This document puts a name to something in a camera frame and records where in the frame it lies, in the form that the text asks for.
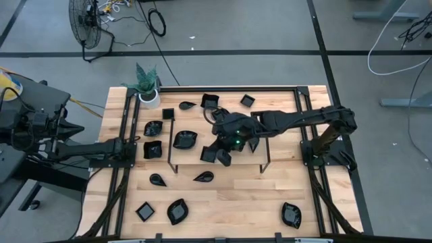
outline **potted plant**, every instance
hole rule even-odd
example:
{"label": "potted plant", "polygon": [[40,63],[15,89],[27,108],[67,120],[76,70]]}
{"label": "potted plant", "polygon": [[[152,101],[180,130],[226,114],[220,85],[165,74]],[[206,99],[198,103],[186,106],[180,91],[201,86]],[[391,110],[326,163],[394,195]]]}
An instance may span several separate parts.
{"label": "potted plant", "polygon": [[135,88],[139,95],[141,102],[148,109],[154,109],[159,106],[161,103],[161,98],[159,97],[159,77],[156,73],[156,67],[148,71],[144,72],[143,68],[140,65],[136,64],[136,79],[138,80],[137,84],[121,84],[128,88]]}

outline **gray floor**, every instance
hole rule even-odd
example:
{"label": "gray floor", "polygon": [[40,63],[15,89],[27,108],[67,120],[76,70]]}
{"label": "gray floor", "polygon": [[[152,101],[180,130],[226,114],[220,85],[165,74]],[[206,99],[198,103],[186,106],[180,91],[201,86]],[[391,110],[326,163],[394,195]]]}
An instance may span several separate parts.
{"label": "gray floor", "polygon": [[[353,11],[376,10],[386,1],[314,1],[327,50],[368,50],[384,23],[357,22]],[[18,0],[7,1],[0,9],[0,31],[4,29]],[[163,50],[220,49],[305,49],[318,50],[311,17],[303,0],[176,0],[157,3],[167,22],[167,36],[158,43]],[[148,9],[151,4],[144,4]],[[403,11],[424,17],[432,7],[427,0],[409,1]],[[136,16],[134,9],[122,8],[113,15]],[[409,24],[391,24],[377,49],[399,49],[397,37]],[[148,30],[142,23],[122,20],[110,23],[118,41],[141,41]],[[94,51],[107,48],[102,38]],[[407,49],[431,49],[423,38]],[[157,50],[150,37],[145,45],[115,45],[115,51]],[[77,52],[80,46],[70,30],[68,1],[27,0],[1,52]],[[427,57],[372,57],[375,71],[389,72],[416,64]],[[374,233],[382,236],[432,238],[432,168],[411,145],[407,135],[405,109],[382,108],[380,98],[406,98],[419,69],[393,76],[374,76],[365,56],[330,57],[342,104],[356,112],[358,131],[352,135],[354,152],[363,184]],[[167,57],[182,85],[327,84],[320,56],[187,56]],[[175,85],[160,57],[106,57],[92,64],[78,57],[0,58],[0,65],[50,86],[70,92],[76,99],[103,104],[110,86],[134,82],[134,64],[157,66],[164,85]],[[414,96],[432,89],[428,82],[432,67],[425,69]],[[88,87],[98,90],[95,94]],[[94,142],[101,121],[75,104],[68,104],[69,121],[85,119],[86,132],[78,142]],[[431,113],[412,110],[412,135],[432,157],[430,150]],[[37,196],[43,206],[19,212],[18,205],[31,188],[26,184],[12,206],[0,219],[0,242],[44,242],[61,240],[75,230],[80,205],[77,201],[43,189]]]}

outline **white cable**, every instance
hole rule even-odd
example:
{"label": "white cable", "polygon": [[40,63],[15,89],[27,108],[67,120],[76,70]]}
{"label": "white cable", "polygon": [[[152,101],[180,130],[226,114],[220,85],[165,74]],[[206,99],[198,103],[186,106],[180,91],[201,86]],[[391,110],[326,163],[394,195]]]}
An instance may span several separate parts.
{"label": "white cable", "polygon": [[427,63],[427,61],[430,59],[430,58],[428,58],[428,59],[426,59],[424,62],[421,62],[421,63],[419,63],[419,64],[417,64],[417,65],[412,66],[412,67],[407,67],[407,68],[404,68],[404,69],[402,69],[402,70],[398,70],[398,71],[394,71],[394,72],[389,72],[389,73],[377,73],[377,72],[374,72],[374,71],[372,70],[372,68],[371,68],[370,58],[371,58],[371,53],[372,53],[373,49],[377,46],[379,39],[381,38],[381,36],[382,36],[383,33],[384,33],[384,30],[387,28],[387,26],[388,26],[388,25],[390,24],[390,22],[393,20],[394,16],[395,16],[395,15],[396,15],[396,14],[397,14],[401,9],[402,9],[402,7],[405,5],[405,3],[406,3],[406,0],[405,0],[405,2],[404,2],[404,3],[399,7],[399,9],[396,10],[396,11],[393,13],[393,16],[392,16],[392,17],[389,19],[389,21],[385,24],[383,30],[381,31],[381,33],[380,33],[379,36],[378,36],[377,41],[375,41],[375,44],[373,45],[372,49],[369,51],[369,54],[367,55],[367,67],[369,68],[369,71],[371,71],[371,72],[372,72],[373,74],[375,74],[375,75],[379,75],[379,76],[386,76],[386,75],[392,75],[392,74],[397,74],[397,73],[399,73],[399,72],[404,72],[404,71],[407,71],[407,70],[411,70],[411,69],[413,69],[413,68],[417,68],[418,66],[421,66],[421,65]]}

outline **small black dish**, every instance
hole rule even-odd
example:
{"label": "small black dish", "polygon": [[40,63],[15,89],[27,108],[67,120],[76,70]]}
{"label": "small black dish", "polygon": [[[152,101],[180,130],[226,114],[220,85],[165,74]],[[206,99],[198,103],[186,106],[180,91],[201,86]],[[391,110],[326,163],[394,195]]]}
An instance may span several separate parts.
{"label": "small black dish", "polygon": [[228,114],[230,114],[229,111],[224,108],[219,108],[211,112],[211,117],[217,122],[222,122]]}
{"label": "small black dish", "polygon": [[178,107],[179,107],[182,111],[185,111],[185,110],[187,110],[187,109],[192,108],[192,107],[195,106],[195,105],[196,105],[195,103],[192,103],[192,102],[189,102],[189,101],[183,101],[183,102],[181,102],[181,103],[178,105]]}
{"label": "small black dish", "polygon": [[180,131],[175,135],[173,147],[176,149],[190,149],[195,145],[198,134],[192,131]]}
{"label": "small black dish", "polygon": [[203,94],[202,95],[202,101],[201,101],[201,107],[217,107],[217,102],[219,100],[219,97],[217,95],[213,94]]}
{"label": "small black dish", "polygon": [[285,202],[282,206],[282,221],[286,225],[298,229],[302,223],[302,212],[296,205]]}
{"label": "small black dish", "polygon": [[211,171],[204,171],[200,175],[198,175],[194,181],[195,182],[211,182],[215,175]]}
{"label": "small black dish", "polygon": [[255,149],[257,149],[257,146],[259,144],[259,138],[251,138],[248,140],[249,148],[251,149],[252,153],[255,152]]}
{"label": "small black dish", "polygon": [[174,118],[174,108],[162,109],[162,118],[163,119]]}
{"label": "small black dish", "polygon": [[144,202],[143,205],[139,209],[137,209],[136,214],[141,218],[143,222],[145,222],[153,213],[155,213],[155,210],[149,205],[148,202]]}
{"label": "small black dish", "polygon": [[188,206],[183,198],[173,202],[167,210],[168,218],[172,225],[176,225],[183,221],[189,213]]}
{"label": "small black dish", "polygon": [[216,151],[209,149],[207,146],[203,146],[200,160],[214,163],[215,159],[216,159]]}
{"label": "small black dish", "polygon": [[144,143],[144,159],[162,157],[162,142],[152,141]]}
{"label": "small black dish", "polygon": [[155,186],[167,186],[165,182],[163,181],[161,175],[154,173],[150,175],[150,183],[152,183]]}
{"label": "small black dish", "polygon": [[144,128],[144,136],[157,136],[162,131],[163,121],[149,121]]}
{"label": "small black dish", "polygon": [[252,98],[252,97],[248,96],[247,94],[245,94],[240,102],[241,102],[241,104],[243,104],[247,107],[251,107],[252,104],[254,103],[254,101],[255,101],[255,98]]}

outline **black stand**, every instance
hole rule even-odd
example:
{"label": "black stand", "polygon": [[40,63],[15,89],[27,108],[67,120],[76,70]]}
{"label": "black stand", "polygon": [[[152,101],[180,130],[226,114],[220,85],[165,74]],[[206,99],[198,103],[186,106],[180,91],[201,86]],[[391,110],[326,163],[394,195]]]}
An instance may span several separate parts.
{"label": "black stand", "polygon": [[100,55],[98,55],[96,57],[93,57],[91,59],[86,59],[86,54],[85,54],[85,51],[84,51],[84,48],[85,48],[85,45],[86,45],[86,41],[85,40],[81,40],[82,58],[83,58],[83,60],[85,60],[85,61],[87,61],[89,63],[91,63],[92,61],[94,61],[94,60],[96,60],[96,59],[98,59],[100,57],[104,57],[104,56],[110,54],[113,51],[113,45],[114,45],[114,39],[115,39],[114,34],[111,33],[110,31],[102,29],[101,27],[98,27],[98,29],[101,30],[102,32],[105,32],[105,33],[109,34],[109,36],[111,37],[111,44],[109,45],[108,52],[102,53],[102,54],[100,54]]}

